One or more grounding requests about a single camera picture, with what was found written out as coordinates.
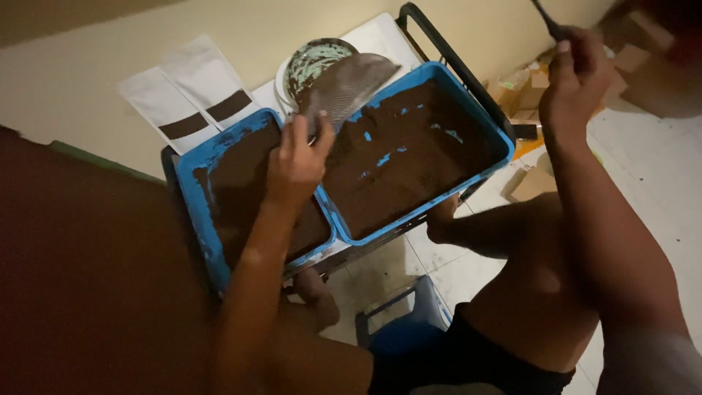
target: black metal cart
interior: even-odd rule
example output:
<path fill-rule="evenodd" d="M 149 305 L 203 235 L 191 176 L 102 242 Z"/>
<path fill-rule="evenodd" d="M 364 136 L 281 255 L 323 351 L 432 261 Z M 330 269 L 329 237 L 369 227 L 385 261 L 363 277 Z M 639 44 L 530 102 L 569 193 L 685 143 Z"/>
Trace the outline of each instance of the black metal cart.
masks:
<path fill-rule="evenodd" d="M 507 134 L 512 144 L 515 144 L 516 138 L 515 133 L 512 129 L 508 118 L 505 116 L 504 112 L 495 103 L 495 101 L 490 97 L 485 88 L 480 84 L 480 82 L 475 78 L 473 73 L 470 72 L 465 63 L 458 57 L 456 52 L 451 48 L 449 43 L 441 36 L 441 34 L 436 30 L 434 25 L 429 21 L 429 19 L 424 15 L 424 13 L 413 3 L 404 4 L 399 10 L 399 17 L 395 20 L 397 26 L 404 33 L 405 37 L 409 43 L 414 47 L 417 54 L 422 58 L 423 61 L 428 62 L 429 58 L 425 55 L 424 51 L 419 47 L 414 38 L 410 35 L 408 30 L 408 17 L 412 18 L 416 22 L 417 26 L 422 30 L 422 32 L 427 36 L 431 43 L 437 48 L 441 54 L 440 62 L 445 65 L 451 66 L 453 71 L 456 73 L 457 77 L 462 81 L 463 86 L 470 92 L 473 97 L 482 105 L 482 107 L 487 111 L 488 115 L 492 120 Z M 175 203 L 178 217 L 181 222 L 181 226 L 185 229 L 187 237 L 187 246 L 191 257 L 199 263 L 202 267 L 203 273 L 202 278 L 207 278 L 204 273 L 205 265 L 204 258 L 200 251 L 200 247 L 197 242 L 197 236 L 195 235 L 192 223 L 187 213 L 187 208 L 185 206 L 185 200 L 183 199 L 183 194 L 180 191 L 180 185 L 178 184 L 178 177 L 176 176 L 176 168 L 174 160 L 177 160 L 176 152 L 167 146 L 161 151 L 161 163 L 164 168 L 164 173 L 166 174 L 166 182 L 168 188 L 171 192 L 171 197 Z M 480 181 L 472 186 L 470 186 L 462 195 L 461 199 L 468 199 L 475 191 L 482 186 L 486 180 Z M 350 262 L 363 257 L 369 252 L 377 249 L 378 247 L 398 238 L 399 236 L 409 232 L 418 225 L 422 224 L 426 219 L 426 214 L 420 214 L 415 218 L 412 218 L 409 222 L 398 226 L 392 231 L 386 233 L 384 236 L 375 239 L 367 245 L 361 247 L 349 247 L 337 254 L 331 255 L 330 257 L 324 259 L 323 261 L 314 265 L 315 269 L 320 274 L 331 274 L 343 268 Z M 285 273 L 286 278 L 291 277 L 296 272 L 302 271 L 308 266 L 296 268 L 295 271 L 287 271 Z"/>

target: metal strainer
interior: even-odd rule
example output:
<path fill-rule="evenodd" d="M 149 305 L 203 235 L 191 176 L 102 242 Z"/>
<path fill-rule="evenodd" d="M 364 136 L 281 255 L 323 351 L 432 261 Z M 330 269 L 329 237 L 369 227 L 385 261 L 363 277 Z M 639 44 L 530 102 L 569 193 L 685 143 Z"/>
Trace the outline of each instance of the metal strainer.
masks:
<path fill-rule="evenodd" d="M 309 122 L 310 144 L 319 134 L 319 111 L 326 111 L 336 127 L 368 103 L 400 67 L 375 53 L 355 53 L 323 71 L 312 83 L 306 103 L 300 106 L 300 114 Z"/>

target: blue plastic stool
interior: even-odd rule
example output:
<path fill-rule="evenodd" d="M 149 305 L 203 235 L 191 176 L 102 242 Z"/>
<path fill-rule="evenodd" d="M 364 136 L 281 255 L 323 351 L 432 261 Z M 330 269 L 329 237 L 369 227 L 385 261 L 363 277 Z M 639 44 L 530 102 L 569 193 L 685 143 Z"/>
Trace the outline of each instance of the blue plastic stool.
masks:
<path fill-rule="evenodd" d="M 388 309 L 414 292 L 412 311 L 396 318 L 372 335 L 369 333 L 371 317 Z M 424 347 L 438 339 L 449 329 L 444 321 L 451 322 L 451 314 L 444 308 L 429 276 L 421 276 L 407 291 L 371 311 L 356 315 L 356 338 L 359 347 L 373 355 L 402 355 Z"/>

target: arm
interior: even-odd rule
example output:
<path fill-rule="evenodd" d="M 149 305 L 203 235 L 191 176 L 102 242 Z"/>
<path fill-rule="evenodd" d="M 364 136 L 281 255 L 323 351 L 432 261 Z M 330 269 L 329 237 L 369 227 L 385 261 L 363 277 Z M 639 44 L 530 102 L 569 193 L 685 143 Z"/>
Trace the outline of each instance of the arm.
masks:
<path fill-rule="evenodd" d="M 670 262 L 585 141 L 614 68 L 591 33 L 573 28 L 570 38 L 558 45 L 540 110 L 578 274 L 605 339 L 624 327 L 689 337 Z"/>
<path fill-rule="evenodd" d="M 241 259 L 232 272 L 214 350 L 214 393 L 236 394 L 252 383 L 278 309 L 281 276 L 293 225 L 324 175 L 334 131 L 322 116 L 315 147 L 307 145 L 307 120 L 283 130 L 268 162 L 266 196 Z"/>

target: white paper bag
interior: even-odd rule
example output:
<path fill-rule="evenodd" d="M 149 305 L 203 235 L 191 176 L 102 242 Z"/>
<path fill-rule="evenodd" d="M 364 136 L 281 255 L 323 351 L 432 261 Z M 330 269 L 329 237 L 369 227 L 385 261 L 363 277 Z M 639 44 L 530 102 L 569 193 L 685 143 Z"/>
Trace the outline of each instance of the white paper bag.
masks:
<path fill-rule="evenodd" d="M 219 133 L 158 67 L 121 82 L 118 90 L 179 155 Z"/>
<path fill-rule="evenodd" d="M 166 57 L 161 69 L 219 130 L 260 109 L 209 36 L 200 36 Z"/>

